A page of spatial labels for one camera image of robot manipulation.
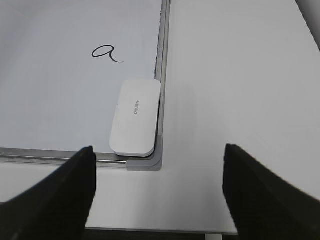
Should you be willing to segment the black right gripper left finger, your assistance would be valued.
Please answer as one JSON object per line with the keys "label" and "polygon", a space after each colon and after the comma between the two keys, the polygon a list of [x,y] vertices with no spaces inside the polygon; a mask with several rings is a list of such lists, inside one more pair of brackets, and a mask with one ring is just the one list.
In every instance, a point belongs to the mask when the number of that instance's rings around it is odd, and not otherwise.
{"label": "black right gripper left finger", "polygon": [[84,147],[48,177],[1,204],[2,240],[80,240],[97,188],[97,157]]}

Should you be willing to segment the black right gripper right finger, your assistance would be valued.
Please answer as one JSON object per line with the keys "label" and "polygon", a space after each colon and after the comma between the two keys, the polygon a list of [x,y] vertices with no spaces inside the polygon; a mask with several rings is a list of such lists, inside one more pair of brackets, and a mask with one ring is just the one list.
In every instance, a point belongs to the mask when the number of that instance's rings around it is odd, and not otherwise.
{"label": "black right gripper right finger", "polygon": [[223,194],[241,240],[318,240],[320,202],[235,144],[224,151]]}

